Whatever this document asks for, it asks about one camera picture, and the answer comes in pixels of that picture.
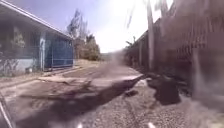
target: gate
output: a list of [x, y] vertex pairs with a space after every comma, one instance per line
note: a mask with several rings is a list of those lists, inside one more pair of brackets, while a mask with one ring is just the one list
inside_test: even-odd
[[47, 41], [45, 45], [45, 69], [73, 66], [73, 44], [66, 40]]

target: roof overhang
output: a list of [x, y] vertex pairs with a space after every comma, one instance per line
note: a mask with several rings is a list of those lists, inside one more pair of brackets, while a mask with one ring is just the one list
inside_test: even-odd
[[5, 11], [6, 14], [10, 14], [13, 17], [20, 17], [22, 18], [25, 22], [31, 23], [32, 25], [35, 25], [42, 30], [45, 30], [47, 32], [51, 32], [54, 34], [59, 35], [60, 37], [66, 38], [68, 40], [74, 40], [71, 36], [68, 34], [65, 34], [64, 32], [58, 30], [57, 28], [51, 26], [49, 23], [46, 21], [36, 17], [35, 15], [9, 3], [4, 0], [0, 0], [0, 12]]

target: asphalt road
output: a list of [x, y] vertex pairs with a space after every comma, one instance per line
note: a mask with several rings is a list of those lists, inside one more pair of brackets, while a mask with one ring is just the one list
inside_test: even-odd
[[[148, 128], [149, 123], [156, 128], [206, 128], [217, 120], [216, 112], [181, 96], [173, 82], [151, 80], [117, 63], [63, 77], [79, 80], [18, 87], [18, 92], [25, 91], [7, 103], [18, 128]], [[0, 126], [6, 128], [3, 120]]]

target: house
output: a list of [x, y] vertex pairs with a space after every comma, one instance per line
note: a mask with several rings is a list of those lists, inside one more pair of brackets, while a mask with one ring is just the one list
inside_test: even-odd
[[0, 76], [73, 66], [73, 38], [0, 0]]

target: sky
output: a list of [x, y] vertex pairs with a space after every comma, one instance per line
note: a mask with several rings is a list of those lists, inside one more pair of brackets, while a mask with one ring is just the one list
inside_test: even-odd
[[[52, 26], [66, 31], [68, 24], [79, 9], [88, 21], [88, 29], [95, 36], [102, 53], [114, 52], [133, 42], [147, 30], [147, 0], [6, 0], [45, 20]], [[157, 0], [150, 0], [153, 20], [161, 14], [154, 11]], [[167, 0], [168, 6], [173, 0]], [[132, 20], [127, 27], [129, 17]]]

